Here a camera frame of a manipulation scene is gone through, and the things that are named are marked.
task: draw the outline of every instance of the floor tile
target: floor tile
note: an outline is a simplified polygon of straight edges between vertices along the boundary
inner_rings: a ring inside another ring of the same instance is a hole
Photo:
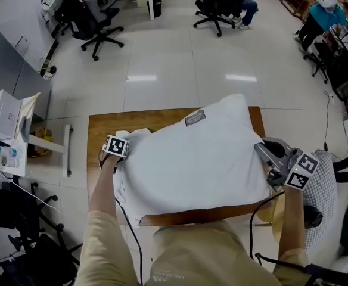
[[[88,140],[89,117],[71,117],[63,119],[63,128],[71,124],[69,168],[71,175],[62,177],[61,186],[87,189],[86,184],[86,143]]]
[[[263,108],[254,68],[245,49],[211,47],[194,49],[195,72],[201,107],[230,94],[242,93],[249,106]]]
[[[90,116],[123,110],[129,56],[81,65],[74,83],[67,86],[64,116]]]
[[[272,136],[303,151],[324,149],[326,111],[267,109],[266,114]],[[347,139],[340,113],[329,111],[327,144],[330,152],[341,158],[347,156]]]
[[[137,280],[140,280],[139,271],[140,267],[140,257],[139,253],[133,250],[130,250],[133,259],[134,270],[136,272]],[[152,261],[148,257],[142,256],[142,281],[146,283],[150,277],[150,269],[151,269]]]
[[[142,254],[149,258],[152,257],[153,235],[159,229],[158,226],[140,226],[138,229],[133,229],[139,244],[142,249]],[[138,245],[133,237],[132,231],[129,227],[126,228],[126,238],[129,249],[138,252]]]
[[[199,107],[192,53],[132,54],[124,111]]]
[[[153,53],[191,53],[188,29],[143,30],[133,36],[132,55]]]
[[[250,249],[250,218],[251,215],[247,214],[226,219],[228,224],[238,235],[247,253],[249,253]],[[263,256],[270,257],[271,259],[278,259],[278,243],[272,234],[271,228],[258,226],[253,227],[253,255],[257,252]],[[272,263],[263,262],[263,267],[270,272],[273,271],[274,266],[275,265]]]
[[[88,214],[88,192],[83,188],[60,187],[64,240],[68,247],[83,242]]]

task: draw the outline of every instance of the clothing label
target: clothing label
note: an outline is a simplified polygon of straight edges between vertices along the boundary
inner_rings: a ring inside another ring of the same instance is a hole
[[[185,119],[186,127],[198,123],[200,120],[203,120],[206,118],[206,115],[204,114],[204,110],[199,110],[197,113],[195,113],[193,116],[189,116]]]

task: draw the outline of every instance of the person's arm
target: person's arm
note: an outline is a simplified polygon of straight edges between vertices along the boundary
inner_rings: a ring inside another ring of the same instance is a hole
[[[284,223],[279,245],[279,258],[292,249],[304,249],[305,223],[303,192],[284,186]]]
[[[91,200],[89,211],[102,211],[116,218],[116,202],[114,201],[113,170],[119,157],[110,156],[102,166]]]
[[[113,170],[118,160],[111,156],[104,162],[89,202],[75,286],[139,285],[131,253],[116,219]]]
[[[279,260],[302,267],[309,264],[304,250],[305,223],[303,192],[284,186],[284,223],[279,244]],[[283,286],[304,286],[310,276],[288,266],[276,265],[274,275]]]

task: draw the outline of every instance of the black cable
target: black cable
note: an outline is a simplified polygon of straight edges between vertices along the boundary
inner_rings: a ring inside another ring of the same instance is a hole
[[[2,257],[0,260],[7,259],[7,258],[13,256],[14,254],[18,253],[18,252],[24,252],[24,250],[15,251],[14,253],[9,254],[8,256]]]
[[[252,221],[253,221],[253,218],[254,218],[256,212],[257,212],[262,206],[264,206],[267,202],[270,202],[271,200],[273,200],[273,199],[279,197],[280,195],[283,195],[283,193],[284,193],[284,192],[280,192],[279,194],[274,195],[274,196],[268,198],[267,200],[263,201],[262,203],[260,203],[260,204],[258,205],[258,207],[255,209],[255,211],[253,211],[253,213],[252,213],[252,216],[251,216],[251,219],[250,219],[250,257],[251,257],[251,259],[253,259],[253,255],[252,255],[252,249],[253,249]]]
[[[324,139],[324,150],[328,151],[328,144],[327,144],[327,136],[328,136],[328,126],[329,126],[329,113],[328,113],[328,107],[330,103],[330,98],[333,96],[330,96],[329,93],[325,90],[324,94],[328,97],[328,104],[327,104],[327,129],[325,131],[325,139]]]
[[[332,154],[334,157],[336,157],[337,159],[340,159],[341,161],[342,161],[342,159],[339,157],[339,156],[336,156],[335,154],[333,154],[333,153],[330,153],[330,152],[328,152],[329,154]]]
[[[121,206],[119,200],[117,198],[115,198],[115,199],[116,199],[117,203],[119,204],[119,206],[120,206],[120,208],[122,210],[122,213],[124,213],[126,222],[128,223],[128,226],[130,227],[130,230],[132,231],[132,234],[133,234],[134,239],[136,240],[136,243],[137,243],[137,246],[138,246],[138,250],[139,250],[139,280],[141,282],[141,285],[143,285],[144,283],[142,282],[142,250],[141,250],[141,246],[139,245],[139,241],[138,241],[137,236],[135,235],[135,233],[133,231],[133,227],[132,227],[131,223],[129,222],[129,219],[126,216],[124,208]]]
[[[13,179],[13,177],[6,177],[6,176],[5,176],[5,173],[3,172],[3,170],[0,170],[0,172],[2,173],[2,176],[3,176],[4,178],[6,178],[7,180],[12,180],[12,179]]]

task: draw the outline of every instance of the person's hand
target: person's hand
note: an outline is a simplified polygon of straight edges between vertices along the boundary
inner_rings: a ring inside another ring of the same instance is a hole
[[[282,189],[285,192],[285,196],[288,196],[288,197],[302,196],[303,195],[303,191],[296,189],[296,188],[292,188],[288,185],[283,185]]]
[[[113,169],[120,159],[121,159],[121,157],[119,157],[119,156],[115,156],[115,155],[109,156],[105,160],[104,165],[102,166],[102,169],[111,169],[112,173],[113,173]]]

